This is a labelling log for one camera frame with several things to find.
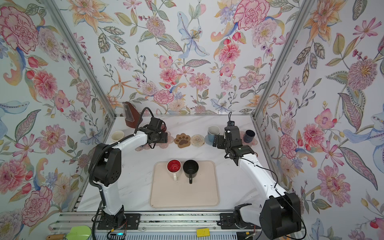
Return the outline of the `small dark navy mug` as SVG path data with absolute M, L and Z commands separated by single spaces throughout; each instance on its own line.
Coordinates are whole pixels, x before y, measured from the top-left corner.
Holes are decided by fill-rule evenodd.
M 252 130 L 246 130 L 243 136 L 243 141 L 245 143 L 251 143 L 255 138 L 256 133 Z

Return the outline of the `blue mug white inside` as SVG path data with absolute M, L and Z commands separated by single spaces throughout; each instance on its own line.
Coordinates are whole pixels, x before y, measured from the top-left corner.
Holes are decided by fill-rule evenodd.
M 220 135 L 221 129 L 218 126 L 210 126 L 208 128 L 208 140 L 213 142 L 216 135 Z

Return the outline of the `white multicolour zigzag coaster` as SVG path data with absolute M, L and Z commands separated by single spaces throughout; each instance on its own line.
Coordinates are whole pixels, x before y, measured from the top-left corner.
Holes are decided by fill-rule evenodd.
M 194 147 L 202 147 L 205 144 L 205 137 L 202 135 L 193 135 L 191 137 L 191 145 Z

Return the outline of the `red mug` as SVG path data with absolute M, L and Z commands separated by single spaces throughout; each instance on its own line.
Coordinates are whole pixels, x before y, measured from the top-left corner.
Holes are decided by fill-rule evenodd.
M 178 181 L 182 174 L 182 163 L 179 160 L 170 160 L 167 163 L 167 171 L 172 180 Z

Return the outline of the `cream mug pink handle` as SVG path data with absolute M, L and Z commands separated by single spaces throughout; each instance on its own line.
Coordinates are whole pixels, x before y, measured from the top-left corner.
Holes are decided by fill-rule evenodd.
M 119 142 L 125 137 L 125 133 L 123 131 L 115 131 L 111 135 L 111 139 L 113 142 Z

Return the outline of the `black mug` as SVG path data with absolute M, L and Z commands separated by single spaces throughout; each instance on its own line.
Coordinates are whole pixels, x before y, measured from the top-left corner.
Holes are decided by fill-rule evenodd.
M 187 179 L 189 180 L 189 184 L 193 183 L 193 178 L 196 177 L 199 170 L 198 162 L 194 160 L 187 160 L 183 164 L 183 171 Z

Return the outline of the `grey-blue woven round coaster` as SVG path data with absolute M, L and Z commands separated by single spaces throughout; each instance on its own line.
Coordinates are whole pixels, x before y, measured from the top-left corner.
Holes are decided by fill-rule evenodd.
M 210 139 L 209 139 L 209 135 L 206 135 L 206 136 L 205 136 L 205 143 L 206 143 L 207 145 L 209 145 L 209 146 L 212 146 L 212 145 L 213 145 L 213 142 L 210 141 Z

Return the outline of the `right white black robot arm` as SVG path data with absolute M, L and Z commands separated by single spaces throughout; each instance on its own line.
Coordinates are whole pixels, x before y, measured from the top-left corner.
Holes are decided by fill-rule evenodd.
M 299 197 L 278 185 L 277 175 L 261 165 L 250 146 L 243 145 L 240 130 L 233 121 L 228 122 L 223 135 L 214 137 L 213 147 L 225 150 L 225 158 L 233 160 L 242 169 L 261 197 L 257 206 L 245 203 L 234 208 L 237 227 L 258 226 L 270 240 L 302 230 L 304 222 Z

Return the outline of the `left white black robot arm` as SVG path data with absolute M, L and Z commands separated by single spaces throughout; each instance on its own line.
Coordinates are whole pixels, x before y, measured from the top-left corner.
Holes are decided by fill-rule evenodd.
M 102 219 L 120 227 L 126 222 L 125 210 L 119 196 L 118 179 L 122 173 L 123 152 L 130 153 L 144 145 L 154 147 L 168 142 L 166 124 L 151 117 L 150 123 L 112 144 L 98 144 L 89 167 L 89 183 L 97 187 L 101 196 Z

